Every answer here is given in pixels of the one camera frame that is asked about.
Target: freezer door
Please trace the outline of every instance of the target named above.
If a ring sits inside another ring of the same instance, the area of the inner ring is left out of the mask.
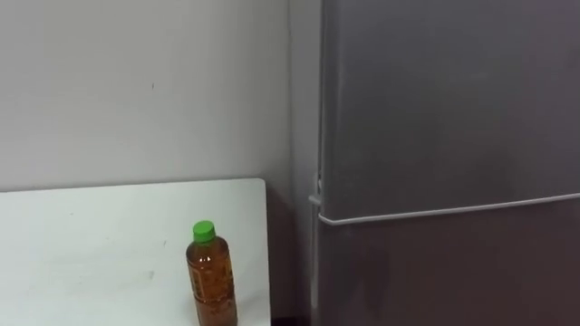
[[[580,201],[319,224],[317,326],[580,325]]]
[[[580,2],[325,0],[322,215],[580,193]]]

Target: gray wall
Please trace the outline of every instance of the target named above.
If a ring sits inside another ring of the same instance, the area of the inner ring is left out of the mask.
[[[284,0],[0,4],[0,189],[265,177],[289,197]]]

